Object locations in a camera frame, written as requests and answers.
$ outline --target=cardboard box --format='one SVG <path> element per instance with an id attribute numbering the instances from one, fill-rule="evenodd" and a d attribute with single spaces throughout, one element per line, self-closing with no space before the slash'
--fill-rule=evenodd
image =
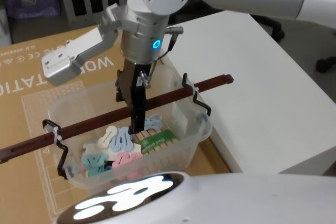
<path id="1" fill-rule="evenodd" d="M 70 82 L 54 87 L 44 78 L 41 57 L 90 29 L 0 49 L 0 148 L 44 134 L 41 122 L 48 118 L 48 105 L 55 99 L 116 79 L 124 61 L 120 36 L 113 48 L 87 61 L 82 74 Z M 211 142 L 201 146 L 205 151 L 197 149 L 187 172 L 228 172 Z M 56 164 L 47 147 L 0 165 L 0 223 L 51 223 L 67 207 L 87 197 L 86 191 L 57 175 Z"/>

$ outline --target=plastic bin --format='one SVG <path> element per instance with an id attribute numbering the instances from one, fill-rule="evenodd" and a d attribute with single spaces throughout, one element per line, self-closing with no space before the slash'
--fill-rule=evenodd
<path id="1" fill-rule="evenodd" d="M 151 84 L 151 88 L 147 89 L 147 98 L 182 87 L 182 80 L 172 69 L 162 65 L 155 70 Z M 124 102 L 115 102 L 115 88 L 113 82 L 107 82 L 62 97 L 50 105 L 49 118 L 61 127 L 65 127 L 122 108 L 125 106 Z M 140 178 L 152 173 L 183 170 L 188 167 L 198 143 L 211 134 L 212 126 L 205 110 L 194 104 L 191 98 L 186 98 L 147 111 L 146 117 L 152 114 L 159 114 L 162 117 L 165 126 L 179 139 L 177 143 L 96 177 L 86 178 L 81 172 L 82 146 L 84 143 L 102 137 L 107 126 L 78 135 L 62 142 L 69 148 L 64 165 L 69 181 L 76 187 L 87 189 L 89 194 L 94 194 L 127 180 L 128 174 L 136 173 L 135 178 Z M 130 118 L 113 125 L 128 126 Z M 61 151 L 53 146 L 53 152 L 58 163 Z"/>

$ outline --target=white table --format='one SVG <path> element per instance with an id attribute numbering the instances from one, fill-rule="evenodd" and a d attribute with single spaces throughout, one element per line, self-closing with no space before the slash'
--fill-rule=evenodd
<path id="1" fill-rule="evenodd" d="M 165 63 L 194 82 L 235 79 L 202 93 L 213 109 L 211 138 L 232 171 L 320 175 L 335 162 L 335 103 L 249 15 L 181 25 Z"/>

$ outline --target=brown stick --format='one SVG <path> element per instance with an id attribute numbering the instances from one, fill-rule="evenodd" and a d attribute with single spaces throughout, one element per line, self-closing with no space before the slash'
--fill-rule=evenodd
<path id="1" fill-rule="evenodd" d="M 231 75 L 222 75 L 218 77 L 211 78 L 206 81 L 199 82 L 195 84 L 199 88 L 199 92 L 203 92 L 215 87 L 222 86 L 224 84 L 230 84 L 233 82 Z M 178 101 L 183 98 L 187 98 L 193 94 L 193 89 L 191 87 L 185 87 L 172 92 L 159 95 L 157 97 L 147 100 L 147 110 L 152 110 L 157 107 L 169 104 L 174 101 Z M 88 131 L 103 127 L 105 125 L 129 118 L 131 116 L 128 107 L 124 107 L 109 113 L 96 116 L 95 118 L 90 118 L 85 121 L 67 126 L 59 131 L 59 135 L 62 139 L 68 139 L 79 134 L 83 134 Z M 40 148 L 46 147 L 54 143 L 54 134 L 52 132 L 31 138 L 24 142 L 6 147 L 0 150 L 0 164 L 7 162 L 8 160 L 24 155 L 26 153 L 38 150 Z"/>

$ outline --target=chair wheel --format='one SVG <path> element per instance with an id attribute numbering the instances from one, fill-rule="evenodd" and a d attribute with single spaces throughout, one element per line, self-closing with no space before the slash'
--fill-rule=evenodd
<path id="1" fill-rule="evenodd" d="M 276 33 L 272 33 L 272 38 L 276 41 L 276 42 L 280 42 L 283 40 L 283 38 L 285 37 L 285 32 L 283 30 L 280 30 Z"/>
<path id="2" fill-rule="evenodd" d="M 331 64 L 328 60 L 321 59 L 316 62 L 316 71 L 318 73 L 326 73 L 329 69 L 331 69 L 333 64 Z"/>

